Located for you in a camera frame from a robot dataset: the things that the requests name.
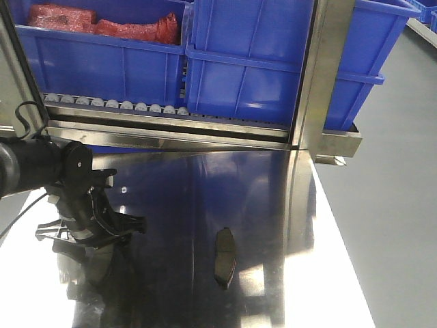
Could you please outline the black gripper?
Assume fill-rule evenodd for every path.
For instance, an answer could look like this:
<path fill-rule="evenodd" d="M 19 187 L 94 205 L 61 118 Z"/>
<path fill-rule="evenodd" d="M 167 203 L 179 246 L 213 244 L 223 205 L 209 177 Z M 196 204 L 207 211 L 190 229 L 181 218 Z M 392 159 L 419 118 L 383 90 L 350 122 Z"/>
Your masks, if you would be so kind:
<path fill-rule="evenodd" d="M 145 233 L 144 217 L 119 213 L 110 204 L 106 190 L 113 186 L 116 169 L 94 169 L 92 151 L 78 141 L 61 147 L 61 164 L 60 177 L 45 187 L 59 218 L 38 226 L 39 241 L 97 249 Z"/>

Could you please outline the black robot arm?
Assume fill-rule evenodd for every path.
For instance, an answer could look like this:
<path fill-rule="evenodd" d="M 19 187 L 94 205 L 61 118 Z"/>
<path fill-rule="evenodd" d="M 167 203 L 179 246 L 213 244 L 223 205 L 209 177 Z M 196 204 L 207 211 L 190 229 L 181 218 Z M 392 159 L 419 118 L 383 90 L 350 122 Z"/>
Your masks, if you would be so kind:
<path fill-rule="evenodd" d="M 43 188 L 59 213 L 38 226 L 38 240 L 101 248 L 144 233 L 144 217 L 118 213 L 110 204 L 106 190 L 116 173 L 94 169 L 92 151 L 79 141 L 1 139 L 1 196 Z"/>

